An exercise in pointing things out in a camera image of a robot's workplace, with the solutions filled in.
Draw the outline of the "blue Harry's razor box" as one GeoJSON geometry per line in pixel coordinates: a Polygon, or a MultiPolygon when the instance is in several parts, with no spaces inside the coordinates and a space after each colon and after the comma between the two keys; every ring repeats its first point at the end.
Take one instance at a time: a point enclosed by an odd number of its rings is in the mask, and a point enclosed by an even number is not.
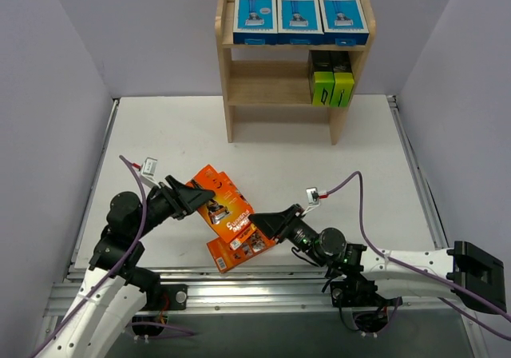
{"type": "Polygon", "coordinates": [[[277,9],[277,42],[280,45],[323,44],[319,0],[277,0],[277,9]]]}
{"type": "Polygon", "coordinates": [[[319,0],[326,45],[364,46],[369,38],[360,0],[319,0]]]}

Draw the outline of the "white Harry's razor blister pack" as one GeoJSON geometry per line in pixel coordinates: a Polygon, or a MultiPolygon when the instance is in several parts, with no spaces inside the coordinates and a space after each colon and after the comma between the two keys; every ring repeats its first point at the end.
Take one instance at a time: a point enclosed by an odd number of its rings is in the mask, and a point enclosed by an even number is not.
{"type": "Polygon", "coordinates": [[[276,0],[235,0],[232,36],[236,45],[276,45],[276,0]]]}

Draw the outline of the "orange razor pack top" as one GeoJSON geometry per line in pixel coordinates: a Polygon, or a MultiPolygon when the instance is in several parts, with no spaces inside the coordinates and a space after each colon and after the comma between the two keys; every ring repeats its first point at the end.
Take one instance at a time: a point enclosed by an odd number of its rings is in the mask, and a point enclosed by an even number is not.
{"type": "Polygon", "coordinates": [[[253,208],[225,172],[206,165],[187,185],[214,192],[198,213],[230,249],[238,249],[254,233],[248,218],[253,208]]]}

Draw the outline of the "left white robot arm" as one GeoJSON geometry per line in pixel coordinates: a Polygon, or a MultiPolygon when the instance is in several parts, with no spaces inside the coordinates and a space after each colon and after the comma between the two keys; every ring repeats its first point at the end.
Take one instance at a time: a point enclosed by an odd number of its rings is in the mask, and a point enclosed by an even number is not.
{"type": "Polygon", "coordinates": [[[180,221],[215,194],[172,176],[149,192],[118,193],[109,204],[100,240],[93,249],[81,287],[62,322],[35,349],[34,357],[83,357],[108,350],[142,308],[160,305],[160,275],[138,266],[141,238],[169,218],[180,221]]]}

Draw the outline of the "black green Gillette box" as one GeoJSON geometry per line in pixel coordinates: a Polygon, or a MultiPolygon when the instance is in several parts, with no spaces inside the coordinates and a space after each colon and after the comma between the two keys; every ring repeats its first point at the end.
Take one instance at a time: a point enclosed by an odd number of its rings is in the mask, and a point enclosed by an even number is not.
{"type": "Polygon", "coordinates": [[[334,76],[331,107],[346,108],[355,85],[351,61],[347,52],[332,51],[330,57],[334,76]]]}
{"type": "Polygon", "coordinates": [[[311,50],[307,63],[309,90],[313,106],[329,106],[335,85],[330,54],[311,50]]]}

